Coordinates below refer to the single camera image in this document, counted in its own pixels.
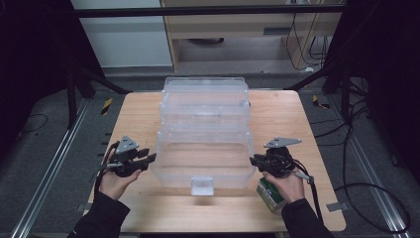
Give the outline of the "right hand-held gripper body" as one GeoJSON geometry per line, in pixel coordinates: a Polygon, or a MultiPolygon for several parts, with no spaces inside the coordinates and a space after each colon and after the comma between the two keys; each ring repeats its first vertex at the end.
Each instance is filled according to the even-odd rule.
{"type": "Polygon", "coordinates": [[[265,160],[268,162],[268,167],[265,170],[275,178],[287,177],[295,168],[287,147],[301,142],[301,139],[275,137],[265,143],[263,145],[266,148],[265,160]]]}

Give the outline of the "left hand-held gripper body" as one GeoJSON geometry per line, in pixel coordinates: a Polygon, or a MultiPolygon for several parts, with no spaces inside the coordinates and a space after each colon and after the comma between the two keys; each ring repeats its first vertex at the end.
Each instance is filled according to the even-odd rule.
{"type": "Polygon", "coordinates": [[[137,171],[134,162],[139,161],[137,152],[139,144],[127,135],[112,144],[106,154],[106,168],[110,169],[118,177],[125,178],[137,171]]]}

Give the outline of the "green cardboard box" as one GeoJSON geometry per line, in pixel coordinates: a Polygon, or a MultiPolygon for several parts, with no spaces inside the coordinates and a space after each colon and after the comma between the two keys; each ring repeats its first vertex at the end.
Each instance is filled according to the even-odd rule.
{"type": "Polygon", "coordinates": [[[259,180],[257,193],[271,212],[278,212],[286,204],[276,186],[265,178],[259,180]]]}

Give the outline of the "clear plastic storage box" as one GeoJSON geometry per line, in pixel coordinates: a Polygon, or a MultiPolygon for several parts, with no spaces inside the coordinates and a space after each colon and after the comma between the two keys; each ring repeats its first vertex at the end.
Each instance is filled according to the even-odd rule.
{"type": "Polygon", "coordinates": [[[255,168],[249,87],[241,77],[169,77],[159,103],[152,171],[193,195],[244,188],[255,168]]]}

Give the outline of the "person's left hand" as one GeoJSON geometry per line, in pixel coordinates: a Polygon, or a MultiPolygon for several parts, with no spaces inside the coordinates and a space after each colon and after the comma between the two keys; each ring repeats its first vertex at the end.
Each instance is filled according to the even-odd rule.
{"type": "Polygon", "coordinates": [[[114,200],[118,200],[123,195],[126,188],[138,179],[141,172],[142,170],[137,170],[125,178],[118,177],[112,172],[107,172],[102,177],[99,191],[114,200]]]}

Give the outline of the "person's right hand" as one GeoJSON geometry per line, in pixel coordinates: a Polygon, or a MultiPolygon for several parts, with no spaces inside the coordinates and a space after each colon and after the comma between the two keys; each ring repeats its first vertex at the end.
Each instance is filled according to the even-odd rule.
{"type": "Polygon", "coordinates": [[[268,172],[263,172],[262,175],[278,189],[280,195],[288,203],[291,203],[305,197],[303,180],[297,173],[298,170],[295,170],[286,178],[275,178],[268,172]]]}

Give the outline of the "black yellow striped tape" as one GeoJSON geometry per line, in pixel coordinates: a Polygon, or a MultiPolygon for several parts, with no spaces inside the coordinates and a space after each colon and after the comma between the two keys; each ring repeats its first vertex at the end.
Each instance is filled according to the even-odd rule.
{"type": "Polygon", "coordinates": [[[312,95],[312,104],[324,109],[331,108],[328,103],[321,103],[316,95],[312,95]]]}
{"type": "Polygon", "coordinates": [[[103,104],[103,107],[101,109],[101,115],[106,115],[111,104],[112,104],[113,98],[107,98],[103,104]]]}

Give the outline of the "black metal stand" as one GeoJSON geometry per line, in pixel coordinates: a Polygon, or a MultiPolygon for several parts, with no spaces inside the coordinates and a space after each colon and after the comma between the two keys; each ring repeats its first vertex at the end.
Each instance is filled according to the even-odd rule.
{"type": "Polygon", "coordinates": [[[326,81],[322,86],[322,90],[325,93],[330,94],[335,92],[338,88],[341,88],[341,115],[345,121],[349,121],[351,69],[346,63],[326,63],[320,70],[291,86],[285,87],[285,90],[298,91],[305,85],[308,85],[321,77],[326,78],[326,81]]]}
{"type": "Polygon", "coordinates": [[[101,76],[84,67],[71,64],[65,71],[68,105],[68,129],[75,124],[77,119],[75,90],[78,89],[83,98],[92,98],[95,95],[95,90],[90,83],[91,80],[94,80],[119,94],[131,93],[131,90],[124,89],[108,81],[104,76],[101,76]]]}

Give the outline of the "white cabinet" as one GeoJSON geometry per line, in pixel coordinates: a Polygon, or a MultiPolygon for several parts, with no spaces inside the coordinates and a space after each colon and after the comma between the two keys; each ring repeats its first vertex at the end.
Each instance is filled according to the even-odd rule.
{"type": "MultiPolygon", "coordinates": [[[[159,0],[70,0],[76,10],[154,8],[159,0]]],[[[172,66],[163,17],[80,20],[102,67],[172,66]]]]}

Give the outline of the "light wooden desk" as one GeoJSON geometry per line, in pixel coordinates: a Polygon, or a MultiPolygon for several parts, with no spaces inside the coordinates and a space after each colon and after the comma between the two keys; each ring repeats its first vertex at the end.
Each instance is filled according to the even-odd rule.
{"type": "MultiPolygon", "coordinates": [[[[321,5],[340,0],[159,0],[163,7],[321,5]]],[[[282,36],[292,65],[309,64],[314,39],[332,37],[341,19],[339,13],[245,14],[166,16],[166,32],[172,59],[178,61],[179,42],[186,39],[282,36]]]]}

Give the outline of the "dark curtain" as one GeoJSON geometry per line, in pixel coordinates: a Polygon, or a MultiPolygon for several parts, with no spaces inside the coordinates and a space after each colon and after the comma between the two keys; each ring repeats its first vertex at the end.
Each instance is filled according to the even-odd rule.
{"type": "Polygon", "coordinates": [[[53,34],[81,66],[103,73],[80,21],[47,15],[72,8],[70,0],[0,0],[0,161],[35,103],[66,88],[53,34]]]}
{"type": "Polygon", "coordinates": [[[420,183],[420,0],[347,0],[327,54],[368,82],[368,102],[420,183]]]}

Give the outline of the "aluminium floor rail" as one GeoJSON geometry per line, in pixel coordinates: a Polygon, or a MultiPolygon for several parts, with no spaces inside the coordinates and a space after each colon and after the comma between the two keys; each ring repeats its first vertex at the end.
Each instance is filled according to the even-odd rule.
{"type": "Polygon", "coordinates": [[[76,118],[72,126],[69,127],[54,156],[45,172],[41,182],[39,183],[34,195],[32,196],[25,212],[19,219],[19,222],[13,229],[10,238],[27,238],[35,220],[37,219],[41,208],[52,188],[53,182],[66,158],[66,155],[79,131],[79,128],[85,118],[86,110],[90,104],[90,99],[82,99],[80,106],[76,112],[76,118]]]}
{"type": "Polygon", "coordinates": [[[383,186],[382,181],[368,161],[367,155],[362,149],[359,139],[357,136],[353,135],[353,117],[350,117],[349,121],[345,121],[340,112],[338,99],[334,96],[328,96],[328,100],[339,121],[342,123],[341,130],[345,134],[343,143],[342,185],[338,187],[338,190],[341,190],[344,193],[349,207],[371,227],[389,234],[393,238],[412,238],[409,232],[411,217],[405,210],[405,206],[402,202],[383,186]],[[352,151],[356,163],[365,179],[364,181],[348,182],[348,150],[352,151]],[[349,193],[349,189],[353,187],[366,187],[370,191],[375,204],[384,219],[384,226],[369,219],[356,207],[356,204],[349,193]]]}

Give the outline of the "black horizontal frame bar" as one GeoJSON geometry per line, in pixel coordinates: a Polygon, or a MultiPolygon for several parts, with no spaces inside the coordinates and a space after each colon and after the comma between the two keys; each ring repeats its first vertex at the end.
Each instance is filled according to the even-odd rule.
{"type": "Polygon", "coordinates": [[[333,5],[251,5],[251,6],[202,6],[124,9],[80,9],[68,14],[78,18],[107,17],[154,17],[154,16],[199,16],[199,15],[244,15],[244,14],[293,14],[293,13],[337,13],[347,6],[333,5]]]}

